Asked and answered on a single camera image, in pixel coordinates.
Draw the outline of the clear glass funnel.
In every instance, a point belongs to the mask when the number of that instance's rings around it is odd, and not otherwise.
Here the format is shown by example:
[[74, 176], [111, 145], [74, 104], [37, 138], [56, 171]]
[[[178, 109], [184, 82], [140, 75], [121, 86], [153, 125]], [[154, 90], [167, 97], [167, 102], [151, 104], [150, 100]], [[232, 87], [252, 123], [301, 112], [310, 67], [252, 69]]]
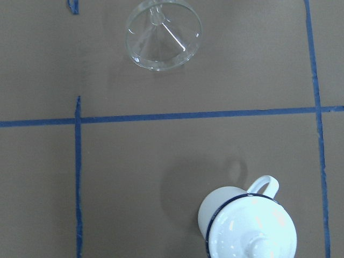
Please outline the clear glass funnel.
[[131, 60], [152, 71], [188, 62], [198, 51], [203, 28], [186, 1], [143, 1], [126, 22], [125, 47]]

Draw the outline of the white cup lid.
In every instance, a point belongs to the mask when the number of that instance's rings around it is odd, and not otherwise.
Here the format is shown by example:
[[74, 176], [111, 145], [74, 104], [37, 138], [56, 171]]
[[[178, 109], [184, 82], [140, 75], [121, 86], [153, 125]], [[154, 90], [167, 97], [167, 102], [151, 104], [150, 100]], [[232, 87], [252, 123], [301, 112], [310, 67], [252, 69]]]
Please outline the white cup lid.
[[205, 246], [208, 257], [294, 257], [295, 225], [275, 200], [260, 194], [234, 197], [210, 218]]

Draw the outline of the white enamel cup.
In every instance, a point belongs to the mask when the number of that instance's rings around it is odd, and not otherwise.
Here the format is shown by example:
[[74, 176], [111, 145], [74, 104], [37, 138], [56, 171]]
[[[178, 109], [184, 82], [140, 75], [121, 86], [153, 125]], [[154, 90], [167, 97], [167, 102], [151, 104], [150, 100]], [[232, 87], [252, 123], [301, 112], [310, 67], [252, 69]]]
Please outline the white enamel cup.
[[208, 257], [295, 257], [297, 233], [275, 200], [279, 182], [264, 175], [243, 190], [221, 187], [198, 210], [198, 227]]

